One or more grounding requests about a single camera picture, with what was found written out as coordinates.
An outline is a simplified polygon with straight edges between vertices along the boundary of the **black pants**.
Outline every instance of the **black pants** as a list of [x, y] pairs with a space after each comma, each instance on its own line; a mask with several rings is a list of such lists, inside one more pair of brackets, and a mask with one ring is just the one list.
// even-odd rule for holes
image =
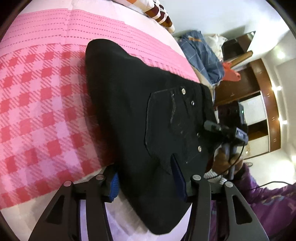
[[177, 195], [172, 153], [203, 175], [220, 144], [203, 129], [216, 121], [209, 89], [106, 39], [88, 44], [86, 74], [100, 128], [118, 153], [121, 190], [152, 233], [170, 232], [190, 206]]

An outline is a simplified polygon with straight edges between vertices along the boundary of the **person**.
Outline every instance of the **person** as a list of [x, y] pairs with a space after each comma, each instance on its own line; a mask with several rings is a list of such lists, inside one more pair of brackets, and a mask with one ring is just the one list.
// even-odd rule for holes
[[[233, 164], [239, 155], [231, 159]], [[218, 150], [212, 170], [222, 173], [230, 167], [222, 149]], [[259, 185], [250, 174], [249, 168], [241, 158], [235, 165], [233, 184], [246, 199], [270, 241], [292, 241], [296, 239], [296, 185], [269, 190]], [[212, 206], [210, 240], [216, 236], [216, 205]]]

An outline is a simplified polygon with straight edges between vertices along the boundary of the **blue cloth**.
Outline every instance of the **blue cloth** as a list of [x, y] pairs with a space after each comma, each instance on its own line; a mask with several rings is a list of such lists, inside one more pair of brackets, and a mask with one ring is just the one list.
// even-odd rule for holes
[[178, 41], [187, 60], [211, 85], [219, 83], [224, 77], [224, 68], [212, 49], [206, 43], [201, 31], [189, 31]]

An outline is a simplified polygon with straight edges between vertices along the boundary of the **black cable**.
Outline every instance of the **black cable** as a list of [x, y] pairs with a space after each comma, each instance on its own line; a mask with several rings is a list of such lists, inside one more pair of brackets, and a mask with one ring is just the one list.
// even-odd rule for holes
[[239, 159], [240, 159], [240, 157], [241, 157], [241, 155], [242, 155], [242, 152], [244, 151], [244, 146], [245, 146], [245, 143], [244, 143], [244, 145], [242, 146], [242, 151], [241, 151], [241, 153], [239, 154], [239, 157], [236, 159], [236, 161], [235, 161], [235, 162], [234, 162], [229, 168], [227, 168], [224, 172], [218, 174], [217, 176], [207, 178], [207, 180], [210, 180], [210, 179], [213, 179], [213, 178], [217, 178], [217, 177], [223, 175], [225, 172], [229, 171], [230, 168], [232, 168], [232, 167], [233, 167], [233, 166], [239, 161]]
[[293, 186], [293, 187], [296, 188], [295, 185], [290, 184], [290, 183], [287, 183], [287, 182], [282, 182], [282, 181], [272, 181], [272, 182], [269, 182], [269, 183], [263, 184], [263, 185], [261, 185], [261, 186], [259, 186], [259, 187], [255, 187], [255, 188], [252, 188], [252, 189], [248, 189], [247, 191], [251, 191], [251, 190], [254, 190], [254, 189], [257, 189], [257, 188], [261, 188], [261, 187], [264, 187], [264, 186], [266, 186], [266, 185], [268, 185], [268, 184], [271, 184], [271, 183], [284, 183], [284, 184], [287, 184], [287, 185], [290, 185], [290, 186]]

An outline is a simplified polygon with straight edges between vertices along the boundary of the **metal rivet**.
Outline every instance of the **metal rivet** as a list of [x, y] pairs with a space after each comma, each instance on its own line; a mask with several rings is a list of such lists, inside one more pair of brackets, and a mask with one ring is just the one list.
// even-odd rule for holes
[[232, 182], [226, 182], [225, 186], [228, 188], [232, 188], [233, 187], [233, 183]]
[[200, 175], [193, 175], [193, 179], [199, 181], [201, 179]]
[[71, 184], [72, 184], [71, 181], [65, 181], [65, 182], [64, 182], [64, 186], [65, 186], [65, 187], [69, 187], [69, 186], [71, 186]]
[[96, 179], [97, 179], [98, 181], [103, 180], [104, 178], [105, 178], [105, 176], [104, 176], [103, 174], [98, 174], [98, 175], [96, 176]]

